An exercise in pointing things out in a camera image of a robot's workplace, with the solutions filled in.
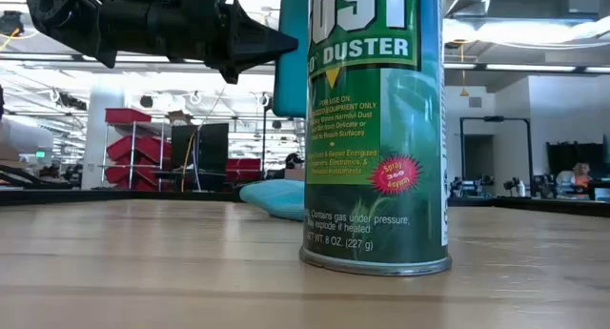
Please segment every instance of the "dust spray can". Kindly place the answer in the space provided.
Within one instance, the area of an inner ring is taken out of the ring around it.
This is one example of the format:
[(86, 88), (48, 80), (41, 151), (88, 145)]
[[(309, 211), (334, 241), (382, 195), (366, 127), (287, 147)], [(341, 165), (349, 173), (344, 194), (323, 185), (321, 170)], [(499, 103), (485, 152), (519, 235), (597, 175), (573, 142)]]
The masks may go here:
[(447, 252), (441, 0), (311, 0), (301, 258), (415, 276)]

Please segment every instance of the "light blue cloth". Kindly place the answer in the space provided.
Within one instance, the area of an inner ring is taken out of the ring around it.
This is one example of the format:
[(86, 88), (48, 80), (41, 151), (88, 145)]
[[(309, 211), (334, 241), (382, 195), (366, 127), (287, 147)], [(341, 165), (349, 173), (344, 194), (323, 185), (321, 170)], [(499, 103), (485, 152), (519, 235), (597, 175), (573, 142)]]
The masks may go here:
[(305, 182), (268, 180), (244, 186), (241, 200), (258, 206), (272, 216), (292, 220), (305, 217)]

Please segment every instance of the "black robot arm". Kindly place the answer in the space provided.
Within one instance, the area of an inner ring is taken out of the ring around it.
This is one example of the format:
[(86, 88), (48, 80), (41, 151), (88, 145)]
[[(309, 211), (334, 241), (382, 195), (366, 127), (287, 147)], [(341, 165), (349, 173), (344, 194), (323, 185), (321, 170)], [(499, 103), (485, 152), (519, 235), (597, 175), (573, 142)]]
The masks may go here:
[(34, 26), (114, 67), (118, 51), (194, 59), (229, 83), (297, 48), (297, 40), (251, 19), (235, 0), (28, 0)]

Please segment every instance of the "white wall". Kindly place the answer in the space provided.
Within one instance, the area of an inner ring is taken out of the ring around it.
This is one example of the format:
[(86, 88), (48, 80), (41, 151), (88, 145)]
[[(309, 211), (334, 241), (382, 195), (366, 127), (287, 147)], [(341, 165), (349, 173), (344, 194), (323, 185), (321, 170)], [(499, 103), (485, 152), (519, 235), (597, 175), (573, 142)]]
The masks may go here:
[(605, 77), (529, 77), (535, 175), (549, 172), (546, 142), (602, 142), (607, 100), (600, 92), (607, 82)]
[[(468, 87), (470, 96), (482, 98), (482, 108), (471, 109), (469, 97), (461, 96), (461, 87), (447, 86), (446, 92), (446, 118), (447, 118), (447, 176), (453, 181), (461, 176), (461, 143), (459, 141), (459, 119), (463, 116), (485, 116), (496, 113), (496, 96), (488, 93), (485, 87)], [(495, 134), (493, 124), (482, 121), (464, 122), (465, 134)]]
[[(496, 93), (496, 114), (511, 117), (530, 117), (529, 80), (523, 78)], [(527, 129), (522, 121), (494, 124), (494, 177), (496, 195), (509, 195), (502, 184), (516, 176), (530, 182), (527, 159)]]

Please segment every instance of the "metal shelving rack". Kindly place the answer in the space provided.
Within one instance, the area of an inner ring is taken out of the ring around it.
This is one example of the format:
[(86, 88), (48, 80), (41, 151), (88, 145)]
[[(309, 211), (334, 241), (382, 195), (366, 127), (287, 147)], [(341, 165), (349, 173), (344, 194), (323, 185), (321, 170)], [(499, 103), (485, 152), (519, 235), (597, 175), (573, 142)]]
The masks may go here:
[[(131, 157), (130, 157), (130, 164), (129, 165), (107, 165), (106, 164), (106, 160), (108, 158), (108, 131), (110, 129), (110, 127), (114, 127), (116, 129), (119, 129), (121, 131), (125, 131), (125, 129), (131, 129), (132, 131), (132, 149), (131, 149)], [(138, 168), (138, 167), (156, 167), (154, 165), (134, 165), (133, 161), (135, 159), (135, 138), (137, 134), (151, 134), (151, 135), (158, 135), (161, 137), (161, 148), (160, 148), (160, 154), (159, 154), (159, 171), (163, 171), (163, 154), (165, 153), (165, 145), (163, 144), (167, 137), (171, 137), (172, 136), (172, 125), (171, 124), (167, 124), (164, 122), (161, 123), (152, 123), (152, 122), (130, 122), (130, 123), (106, 123), (106, 133), (104, 135), (104, 154), (103, 154), (103, 158), (102, 158), (102, 164), (99, 165), (99, 167), (101, 167), (102, 169), (102, 175), (101, 175), (101, 181), (102, 181), (102, 185), (104, 184), (104, 182), (106, 181), (106, 168), (109, 167), (119, 167), (119, 168), (129, 168), (130, 169), (130, 182), (129, 182), (129, 189), (132, 189), (133, 186), (133, 169), (134, 168)], [(161, 192), (162, 189), (162, 179), (159, 177), (158, 178), (158, 191)]]

